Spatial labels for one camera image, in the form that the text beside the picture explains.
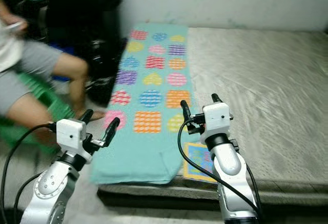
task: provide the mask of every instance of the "gray mattress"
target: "gray mattress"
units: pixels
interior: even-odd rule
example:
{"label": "gray mattress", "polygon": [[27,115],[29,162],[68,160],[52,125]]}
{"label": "gray mattress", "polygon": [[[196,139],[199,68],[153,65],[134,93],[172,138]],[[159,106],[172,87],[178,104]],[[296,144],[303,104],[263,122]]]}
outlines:
{"label": "gray mattress", "polygon": [[[323,33],[190,28],[188,57],[199,108],[216,92],[234,115],[231,138],[263,202],[328,204],[328,38]],[[216,199],[215,185],[100,185],[133,195]]]}

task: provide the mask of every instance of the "person's leg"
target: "person's leg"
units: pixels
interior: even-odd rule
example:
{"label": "person's leg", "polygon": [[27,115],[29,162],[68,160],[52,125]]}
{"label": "person's leg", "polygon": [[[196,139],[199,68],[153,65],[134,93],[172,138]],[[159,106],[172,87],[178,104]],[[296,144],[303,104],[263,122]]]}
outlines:
{"label": "person's leg", "polygon": [[[30,93],[20,97],[10,107],[6,117],[27,128],[33,128],[52,121],[47,108]],[[34,133],[39,142],[44,145],[52,145],[56,142],[56,136],[47,128],[39,128]]]}
{"label": "person's leg", "polygon": [[[53,69],[54,75],[70,78],[70,99],[76,117],[80,117],[87,110],[85,106],[85,85],[88,78],[88,64],[75,56],[62,53]],[[103,118],[105,114],[94,111],[92,120]]]}
{"label": "person's leg", "polygon": [[[70,98],[76,117],[80,117],[86,111],[85,84],[88,65],[84,60],[45,44],[27,41],[18,68],[45,80],[50,80],[51,75],[70,78]],[[103,118],[104,115],[103,112],[95,111],[92,120]]]}
{"label": "person's leg", "polygon": [[[0,115],[19,125],[33,128],[52,121],[47,108],[29,93],[13,70],[0,73],[0,98]],[[43,144],[55,142],[55,135],[46,128],[40,128],[35,133]]]}

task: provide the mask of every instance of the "white wall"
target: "white wall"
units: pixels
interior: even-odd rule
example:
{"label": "white wall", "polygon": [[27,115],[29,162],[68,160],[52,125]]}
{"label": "white wall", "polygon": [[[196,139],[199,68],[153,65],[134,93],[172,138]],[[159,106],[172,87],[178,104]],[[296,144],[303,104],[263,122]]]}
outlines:
{"label": "white wall", "polygon": [[124,36],[137,22],[192,27],[323,30],[328,0],[124,0]]}

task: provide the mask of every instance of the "blue heart pattern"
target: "blue heart pattern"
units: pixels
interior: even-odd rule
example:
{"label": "blue heart pattern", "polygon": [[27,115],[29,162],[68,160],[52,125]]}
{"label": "blue heart pattern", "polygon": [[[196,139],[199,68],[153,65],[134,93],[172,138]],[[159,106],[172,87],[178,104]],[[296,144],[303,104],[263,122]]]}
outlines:
{"label": "blue heart pattern", "polygon": [[122,66],[136,68],[139,66],[139,61],[135,57],[130,56],[122,62]]}
{"label": "blue heart pattern", "polygon": [[163,41],[167,37],[168,35],[166,33],[155,33],[152,38],[156,41]]}

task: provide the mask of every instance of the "white shirt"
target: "white shirt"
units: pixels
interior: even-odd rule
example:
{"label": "white shirt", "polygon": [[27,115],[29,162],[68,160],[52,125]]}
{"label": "white shirt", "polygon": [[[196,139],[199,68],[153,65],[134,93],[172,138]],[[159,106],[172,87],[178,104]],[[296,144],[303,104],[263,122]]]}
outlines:
{"label": "white shirt", "polygon": [[22,57],[23,41],[6,30],[0,20],[0,72],[14,66]]}

